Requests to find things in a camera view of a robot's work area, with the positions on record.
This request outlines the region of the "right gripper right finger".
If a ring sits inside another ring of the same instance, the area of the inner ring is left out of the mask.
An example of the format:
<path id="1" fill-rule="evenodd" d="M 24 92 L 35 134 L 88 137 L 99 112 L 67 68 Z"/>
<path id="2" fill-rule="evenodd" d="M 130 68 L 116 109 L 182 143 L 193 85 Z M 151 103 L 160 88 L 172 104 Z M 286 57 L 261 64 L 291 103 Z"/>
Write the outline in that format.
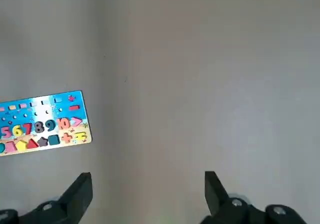
<path id="1" fill-rule="evenodd" d="M 206 171 L 204 195 L 210 211 L 202 224 L 306 224 L 292 208 L 268 205 L 261 211 L 245 200 L 230 197 L 214 171 Z"/>

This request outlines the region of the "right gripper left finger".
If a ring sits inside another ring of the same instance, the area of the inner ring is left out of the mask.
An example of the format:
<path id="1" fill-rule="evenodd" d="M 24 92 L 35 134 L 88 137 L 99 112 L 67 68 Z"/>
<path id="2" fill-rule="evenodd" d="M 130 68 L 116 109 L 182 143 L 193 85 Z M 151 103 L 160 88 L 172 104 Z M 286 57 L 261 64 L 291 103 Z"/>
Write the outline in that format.
<path id="1" fill-rule="evenodd" d="M 78 224 L 93 199 L 92 175 L 81 173 L 58 200 L 50 200 L 19 216 L 14 209 L 0 211 L 2 224 Z"/>

